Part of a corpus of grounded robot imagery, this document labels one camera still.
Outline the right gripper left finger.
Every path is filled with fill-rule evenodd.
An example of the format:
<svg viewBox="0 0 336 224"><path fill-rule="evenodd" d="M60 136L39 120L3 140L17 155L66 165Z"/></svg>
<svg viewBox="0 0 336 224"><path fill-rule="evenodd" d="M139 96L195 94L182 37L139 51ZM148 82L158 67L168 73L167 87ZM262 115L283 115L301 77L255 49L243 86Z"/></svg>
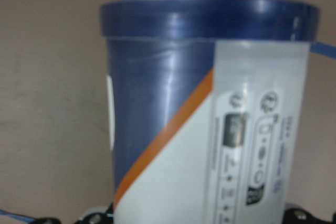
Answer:
<svg viewBox="0 0 336 224"><path fill-rule="evenodd" d="M33 218L23 223L62 223L56 217ZM74 223L114 223L113 201L107 206L96 206L87 209Z"/></svg>

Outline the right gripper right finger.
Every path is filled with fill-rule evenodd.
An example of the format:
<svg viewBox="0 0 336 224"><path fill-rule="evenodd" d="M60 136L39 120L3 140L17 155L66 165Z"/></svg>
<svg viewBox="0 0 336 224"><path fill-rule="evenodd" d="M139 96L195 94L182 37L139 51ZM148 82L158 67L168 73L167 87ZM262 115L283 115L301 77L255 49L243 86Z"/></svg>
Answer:
<svg viewBox="0 0 336 224"><path fill-rule="evenodd" d="M323 220L314 216L311 212L305 210L301 206L293 203L286 203L283 215L284 224L330 224L335 223L335 212L331 217L331 220Z"/></svg>

